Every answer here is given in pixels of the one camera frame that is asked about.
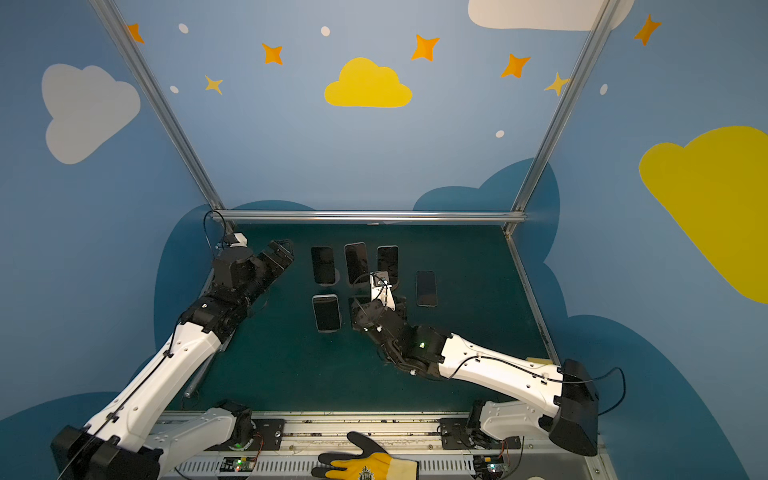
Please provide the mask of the green phone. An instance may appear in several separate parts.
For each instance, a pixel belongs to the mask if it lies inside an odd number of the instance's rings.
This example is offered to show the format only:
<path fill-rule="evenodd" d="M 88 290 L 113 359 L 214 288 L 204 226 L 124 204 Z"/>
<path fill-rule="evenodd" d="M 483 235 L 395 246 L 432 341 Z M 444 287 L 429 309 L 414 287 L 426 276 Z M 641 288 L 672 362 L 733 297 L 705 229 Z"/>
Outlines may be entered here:
<path fill-rule="evenodd" d="M 416 272 L 416 303 L 427 308 L 438 305 L 437 281 L 433 271 Z"/>

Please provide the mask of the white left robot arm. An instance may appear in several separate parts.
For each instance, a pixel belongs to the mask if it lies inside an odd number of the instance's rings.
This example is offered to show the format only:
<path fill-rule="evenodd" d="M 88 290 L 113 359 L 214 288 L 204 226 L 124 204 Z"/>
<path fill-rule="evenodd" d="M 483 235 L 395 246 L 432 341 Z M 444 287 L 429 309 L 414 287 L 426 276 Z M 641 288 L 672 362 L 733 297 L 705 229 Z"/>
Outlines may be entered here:
<path fill-rule="evenodd" d="M 213 260 L 211 284 L 179 316 L 157 354 L 84 426 L 66 426 L 52 440 L 59 478 L 159 479 L 211 447 L 252 444 L 251 409 L 227 400 L 165 433 L 151 432 L 175 395 L 294 261 L 288 240 L 273 240 L 254 253 L 243 235 L 227 239 Z"/>

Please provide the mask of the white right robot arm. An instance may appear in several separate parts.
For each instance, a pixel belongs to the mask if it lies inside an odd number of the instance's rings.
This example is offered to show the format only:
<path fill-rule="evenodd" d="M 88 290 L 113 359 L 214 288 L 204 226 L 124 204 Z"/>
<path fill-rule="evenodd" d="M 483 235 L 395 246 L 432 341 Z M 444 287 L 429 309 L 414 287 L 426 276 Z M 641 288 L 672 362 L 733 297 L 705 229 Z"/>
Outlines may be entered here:
<path fill-rule="evenodd" d="M 380 300 L 355 301 L 351 314 L 353 328 L 366 333 L 397 369 L 469 382 L 514 399 L 507 406 L 485 403 L 469 429 L 494 440 L 541 433 L 570 453 L 597 455 L 599 393 L 582 363 L 542 364 L 504 355 L 455 333 L 412 326 Z"/>

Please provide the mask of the black phone back left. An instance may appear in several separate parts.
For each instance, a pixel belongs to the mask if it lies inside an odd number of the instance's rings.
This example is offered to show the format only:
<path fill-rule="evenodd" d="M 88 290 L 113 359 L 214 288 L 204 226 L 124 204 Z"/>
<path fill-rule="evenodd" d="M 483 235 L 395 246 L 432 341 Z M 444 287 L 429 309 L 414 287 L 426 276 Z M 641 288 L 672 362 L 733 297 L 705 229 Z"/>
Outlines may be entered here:
<path fill-rule="evenodd" d="M 330 246 L 313 246 L 310 253 L 315 283 L 323 286 L 334 285 L 336 268 L 333 249 Z"/>

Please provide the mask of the silver phone front left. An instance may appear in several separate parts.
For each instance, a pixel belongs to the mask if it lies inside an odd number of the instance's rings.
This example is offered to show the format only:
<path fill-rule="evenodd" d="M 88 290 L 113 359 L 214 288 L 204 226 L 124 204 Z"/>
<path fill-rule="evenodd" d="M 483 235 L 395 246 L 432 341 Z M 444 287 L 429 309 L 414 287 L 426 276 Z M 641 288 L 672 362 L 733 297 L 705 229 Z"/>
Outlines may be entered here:
<path fill-rule="evenodd" d="M 320 333 L 337 332 L 342 327 L 339 298 L 336 294 L 313 296 L 312 308 L 316 328 Z"/>

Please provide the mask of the pink phone back middle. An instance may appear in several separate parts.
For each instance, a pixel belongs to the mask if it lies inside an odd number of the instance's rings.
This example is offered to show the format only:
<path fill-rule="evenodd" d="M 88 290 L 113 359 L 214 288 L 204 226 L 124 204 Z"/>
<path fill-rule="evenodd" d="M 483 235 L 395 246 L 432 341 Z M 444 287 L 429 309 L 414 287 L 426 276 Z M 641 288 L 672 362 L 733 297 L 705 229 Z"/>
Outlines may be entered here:
<path fill-rule="evenodd" d="M 364 242 L 355 242 L 344 246 L 344 255 L 349 284 L 363 284 L 369 275 L 367 247 Z"/>

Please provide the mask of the yellow black work glove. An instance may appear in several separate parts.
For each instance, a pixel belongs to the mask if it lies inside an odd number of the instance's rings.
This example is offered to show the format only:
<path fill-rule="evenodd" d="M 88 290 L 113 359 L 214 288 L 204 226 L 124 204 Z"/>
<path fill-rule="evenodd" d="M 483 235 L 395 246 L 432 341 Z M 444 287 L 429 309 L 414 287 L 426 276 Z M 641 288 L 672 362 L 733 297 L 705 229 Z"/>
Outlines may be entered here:
<path fill-rule="evenodd" d="M 381 445 L 360 432 L 351 431 L 346 438 L 361 450 L 360 454 L 326 452 L 318 456 L 319 466 L 311 476 L 340 480 L 417 480 L 419 463 L 392 457 Z"/>

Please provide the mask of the yellow sponge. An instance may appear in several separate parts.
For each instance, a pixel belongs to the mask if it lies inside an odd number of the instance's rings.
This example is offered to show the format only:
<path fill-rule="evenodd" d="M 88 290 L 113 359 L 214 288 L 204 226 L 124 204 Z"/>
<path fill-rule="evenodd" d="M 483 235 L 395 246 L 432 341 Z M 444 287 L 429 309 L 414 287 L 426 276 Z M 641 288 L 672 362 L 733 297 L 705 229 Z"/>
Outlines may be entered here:
<path fill-rule="evenodd" d="M 547 358 L 527 357 L 525 361 L 534 365 L 553 365 L 554 364 L 552 360 Z"/>

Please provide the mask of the right circuit board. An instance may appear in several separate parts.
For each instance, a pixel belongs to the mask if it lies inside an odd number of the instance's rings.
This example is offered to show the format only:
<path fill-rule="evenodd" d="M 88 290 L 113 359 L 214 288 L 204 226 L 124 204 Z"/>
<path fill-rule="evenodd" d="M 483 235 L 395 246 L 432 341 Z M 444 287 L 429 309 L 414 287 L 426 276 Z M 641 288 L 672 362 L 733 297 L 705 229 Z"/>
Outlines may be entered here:
<path fill-rule="evenodd" d="M 506 463 L 498 456 L 474 456 L 472 467 L 473 479 L 498 480 L 507 472 Z"/>

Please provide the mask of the circuit board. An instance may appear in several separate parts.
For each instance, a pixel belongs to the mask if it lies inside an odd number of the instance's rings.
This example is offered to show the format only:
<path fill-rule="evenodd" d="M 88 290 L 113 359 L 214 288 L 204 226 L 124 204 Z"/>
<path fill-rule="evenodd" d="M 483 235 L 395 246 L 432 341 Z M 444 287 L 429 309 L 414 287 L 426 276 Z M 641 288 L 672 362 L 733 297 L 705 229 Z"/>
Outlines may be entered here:
<path fill-rule="evenodd" d="M 255 457 L 224 457 L 219 465 L 220 473 L 250 473 L 255 469 Z"/>
<path fill-rule="evenodd" d="M 507 472 L 506 463 L 498 456 L 474 456 L 472 467 L 473 479 L 498 480 Z"/>

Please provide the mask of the left circuit board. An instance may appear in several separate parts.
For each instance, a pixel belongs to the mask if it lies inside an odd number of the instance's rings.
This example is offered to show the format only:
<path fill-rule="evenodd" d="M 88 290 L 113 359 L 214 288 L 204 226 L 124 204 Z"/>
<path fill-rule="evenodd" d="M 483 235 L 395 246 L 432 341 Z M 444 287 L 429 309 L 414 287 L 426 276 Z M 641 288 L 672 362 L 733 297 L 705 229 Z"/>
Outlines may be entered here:
<path fill-rule="evenodd" d="M 224 457 L 219 465 L 220 473 L 250 473 L 255 469 L 255 457 Z"/>

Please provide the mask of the aluminium frame rail back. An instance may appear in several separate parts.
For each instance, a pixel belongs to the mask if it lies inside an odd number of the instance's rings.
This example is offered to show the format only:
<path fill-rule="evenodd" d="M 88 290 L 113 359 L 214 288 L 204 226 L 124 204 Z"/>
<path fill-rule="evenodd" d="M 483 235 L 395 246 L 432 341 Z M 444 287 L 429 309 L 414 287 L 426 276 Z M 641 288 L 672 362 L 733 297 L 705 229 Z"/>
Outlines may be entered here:
<path fill-rule="evenodd" d="M 314 210 L 215 210 L 223 221 L 244 223 L 522 223 L 519 211 L 314 211 Z"/>

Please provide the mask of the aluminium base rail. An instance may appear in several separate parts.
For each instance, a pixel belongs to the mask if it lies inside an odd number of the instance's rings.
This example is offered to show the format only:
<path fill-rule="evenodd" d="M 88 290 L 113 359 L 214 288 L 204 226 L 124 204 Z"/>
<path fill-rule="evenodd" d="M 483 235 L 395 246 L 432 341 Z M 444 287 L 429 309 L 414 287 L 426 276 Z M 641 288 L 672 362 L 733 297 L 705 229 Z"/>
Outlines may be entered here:
<path fill-rule="evenodd" d="M 462 412 L 265 412 L 253 415 L 256 438 L 244 451 L 213 448 L 166 473 L 168 479 L 307 479 L 324 452 L 357 454 L 346 438 L 358 431 L 391 455 L 416 460 L 423 479 L 473 479 L 474 456 L 498 456 L 506 479 L 614 479 L 605 446 L 595 457 L 569 453 L 544 436 L 523 435 L 487 448 L 469 448 L 458 439 Z M 255 457 L 250 473 L 220 473 L 224 457 Z"/>

